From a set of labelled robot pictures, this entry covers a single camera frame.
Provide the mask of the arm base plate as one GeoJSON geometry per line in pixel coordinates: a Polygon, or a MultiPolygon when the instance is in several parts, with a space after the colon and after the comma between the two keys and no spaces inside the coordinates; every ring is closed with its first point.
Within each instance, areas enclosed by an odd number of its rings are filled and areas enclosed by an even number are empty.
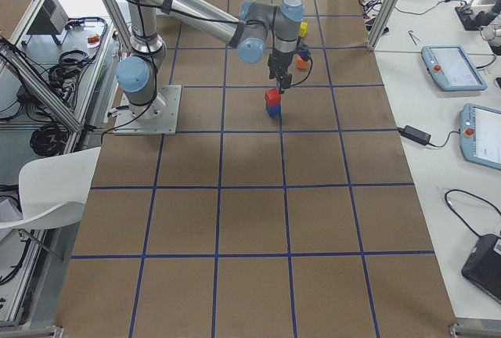
{"type": "Polygon", "coordinates": [[[181,85],[161,85],[157,98],[141,116],[144,107],[132,105],[132,110],[120,110],[116,116],[113,133],[116,135],[174,135],[178,122],[181,85]]]}

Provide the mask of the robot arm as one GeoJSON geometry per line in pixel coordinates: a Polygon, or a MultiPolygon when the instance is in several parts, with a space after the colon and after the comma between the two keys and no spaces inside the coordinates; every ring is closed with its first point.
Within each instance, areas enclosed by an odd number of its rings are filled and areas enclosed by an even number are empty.
{"type": "Polygon", "coordinates": [[[302,0],[282,0],[278,5],[244,1],[234,17],[204,0],[128,0],[132,11],[133,55],[119,63],[117,79],[128,99],[134,119],[156,117],[165,104],[157,93],[157,53],[165,46],[157,32],[156,10],[224,42],[245,63],[263,57],[266,40],[273,36],[269,76],[279,92],[292,85],[288,68],[298,52],[299,31],[304,18],[302,0]]]}

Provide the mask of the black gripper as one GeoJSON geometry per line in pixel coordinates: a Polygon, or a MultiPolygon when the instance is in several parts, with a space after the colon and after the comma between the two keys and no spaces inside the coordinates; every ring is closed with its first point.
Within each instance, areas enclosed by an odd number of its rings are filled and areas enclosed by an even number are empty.
{"type": "Polygon", "coordinates": [[[288,68],[293,62],[294,52],[281,52],[272,50],[267,65],[269,67],[269,79],[278,78],[279,94],[283,94],[291,86],[292,74],[288,68]]]}

